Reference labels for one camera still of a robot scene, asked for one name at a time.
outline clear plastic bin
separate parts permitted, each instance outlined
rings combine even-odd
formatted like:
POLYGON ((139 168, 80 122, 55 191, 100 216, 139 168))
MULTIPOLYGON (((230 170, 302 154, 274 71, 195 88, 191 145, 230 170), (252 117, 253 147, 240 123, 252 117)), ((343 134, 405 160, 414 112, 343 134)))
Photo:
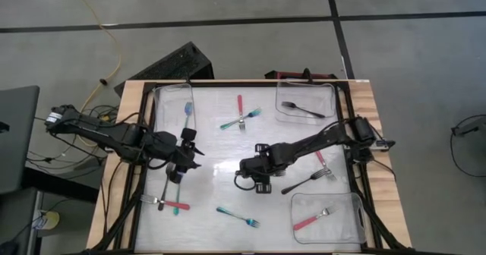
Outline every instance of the clear plastic bin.
POLYGON ((169 85, 154 90, 156 131, 168 131, 178 136, 184 128, 196 129, 192 87, 187 83, 169 85))
POLYGON ((300 109, 285 107, 282 102, 295 103, 301 109, 324 115, 327 118, 332 118, 336 114, 334 86, 328 83, 315 85, 281 80, 277 84, 275 99, 278 121, 323 125, 327 120, 300 109))
POLYGON ((295 240, 300 244, 362 244, 366 242, 363 223, 363 204, 357 194, 294 194, 291 202, 292 227, 321 213, 333 209, 297 231, 295 240))

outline red fork handle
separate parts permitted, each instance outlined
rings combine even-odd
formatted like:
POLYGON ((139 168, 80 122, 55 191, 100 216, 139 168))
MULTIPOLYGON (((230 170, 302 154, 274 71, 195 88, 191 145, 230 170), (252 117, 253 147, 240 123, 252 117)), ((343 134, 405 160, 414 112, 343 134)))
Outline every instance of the red fork handle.
POLYGON ((188 204, 184 204, 184 203, 176 203, 176 202, 171 202, 171 201, 164 201, 163 203, 166 204, 167 206, 174 206, 174 207, 177 207, 179 209, 189 210, 191 208, 191 206, 189 206, 188 204))
POLYGON ((320 164, 324 165, 324 163, 325 163, 324 157, 322 157, 322 154, 320 154, 320 151, 316 151, 316 156, 318 157, 320 164))
POLYGON ((306 225, 311 224, 315 220, 317 220, 317 217, 316 216, 312 216, 312 217, 310 217, 309 219, 307 219, 305 221, 299 222, 297 225, 294 225, 294 230, 297 231, 297 230, 299 230, 301 228, 304 228, 306 225))
POLYGON ((238 110, 240 111, 240 115, 243 115, 243 99, 241 95, 238 95, 238 110))

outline yellow cable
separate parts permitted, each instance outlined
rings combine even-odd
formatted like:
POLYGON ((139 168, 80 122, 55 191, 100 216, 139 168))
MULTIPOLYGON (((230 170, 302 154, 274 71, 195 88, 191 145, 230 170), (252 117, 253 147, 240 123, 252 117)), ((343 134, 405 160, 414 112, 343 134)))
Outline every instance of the yellow cable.
MULTIPOLYGON (((118 73, 118 71, 120 70, 120 66, 122 65, 122 48, 120 47, 120 45, 119 45, 118 41, 116 40, 116 38, 107 29, 105 29, 105 27, 103 27, 103 24, 101 23, 101 20, 98 18, 98 15, 94 11, 94 9, 91 7, 91 5, 88 4, 88 2, 86 0, 81 0, 81 1, 83 1, 83 3, 91 10, 91 13, 93 14, 94 18, 96 19, 96 22, 98 23, 98 27, 101 30, 105 31, 105 33, 108 34, 108 36, 110 36, 110 38, 112 38, 112 40, 113 40, 113 42, 115 44, 116 51, 118 52, 118 64, 116 65, 116 68, 112 71, 112 73, 110 73, 107 77, 105 77, 105 80, 108 81, 109 79, 111 79, 112 77, 114 77, 118 73)), ((83 112, 83 110, 87 107, 87 105, 90 103, 90 101, 93 100, 93 97, 96 95, 96 93, 98 92, 98 90, 101 87, 102 87, 102 84, 101 83, 98 83, 98 85, 96 86, 96 88, 87 97, 86 101, 84 101, 83 106, 81 106, 80 112, 83 112)), ((89 142, 85 141, 80 136, 77 136, 77 137, 86 146, 90 146, 90 147, 95 147, 96 146, 96 144, 89 143, 89 142)))

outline wooden table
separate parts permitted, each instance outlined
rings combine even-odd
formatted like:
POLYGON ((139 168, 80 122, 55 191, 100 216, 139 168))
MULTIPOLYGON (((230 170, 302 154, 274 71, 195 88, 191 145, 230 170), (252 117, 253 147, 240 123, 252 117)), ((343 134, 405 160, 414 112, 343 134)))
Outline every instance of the wooden table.
MULTIPOLYGON (((228 82, 228 80, 193 80, 194 83, 212 83, 212 82, 228 82)), ((277 80, 231 80, 234 82, 276 82, 277 80)), ((345 80, 349 82, 350 93, 352 97, 352 103, 356 115, 360 115, 368 118, 369 122, 381 132, 381 123, 378 115, 376 103, 374 101, 373 90, 371 89, 371 83, 369 80, 345 80)), ((134 112, 140 110, 140 104, 143 95, 144 80, 130 80, 125 84, 125 90, 121 98, 120 109, 118 111, 118 119, 128 117, 134 112)), ((158 83, 183 83, 182 80, 149 80, 147 82, 158 83)), ((346 117, 347 110, 344 102, 344 96, 340 97, 343 114, 346 117)), ((150 112, 152 111, 153 95, 149 95, 147 101, 147 108, 145 118, 149 121, 150 112)), ((131 117, 127 122, 137 122, 137 116, 131 117)), ((375 159, 388 165, 390 164, 390 157, 388 153, 374 153, 375 159)), ((128 165, 121 165, 115 174, 115 167, 119 162, 119 157, 112 154, 106 161, 105 172, 103 175, 103 187, 105 194, 108 193, 108 185, 112 176, 112 188, 109 200, 108 211, 108 226, 110 227, 120 213, 122 204, 122 197, 125 188, 125 181, 128 175, 128 165)), ((396 239, 407 247, 411 246, 410 237, 407 230, 405 218, 403 216, 402 205, 396 189, 396 183, 393 180, 393 175, 381 168, 379 165, 370 162, 368 164, 368 177, 370 181, 371 193, 373 196, 374 207, 376 213, 379 215, 386 227, 393 233, 396 239)), ((134 176, 135 186, 138 180, 138 176, 134 176)), ((133 215, 132 213, 125 222, 123 237, 121 241, 121 247, 127 247, 129 241, 129 235, 131 231, 133 215)), ((87 242, 87 248, 96 245, 103 236, 103 197, 102 192, 99 192, 98 201, 91 224, 90 235, 87 242)), ((368 246, 373 247, 373 235, 371 230, 367 230, 368 246)))

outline black box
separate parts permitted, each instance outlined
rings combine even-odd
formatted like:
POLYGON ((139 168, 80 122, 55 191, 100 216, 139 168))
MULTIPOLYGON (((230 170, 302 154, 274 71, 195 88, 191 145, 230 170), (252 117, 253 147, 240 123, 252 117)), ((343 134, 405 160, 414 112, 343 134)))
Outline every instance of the black box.
MULTIPOLYGON (((128 80, 214 80, 211 61, 192 42, 168 54, 128 80)), ((125 82, 114 90, 121 97, 125 82)))

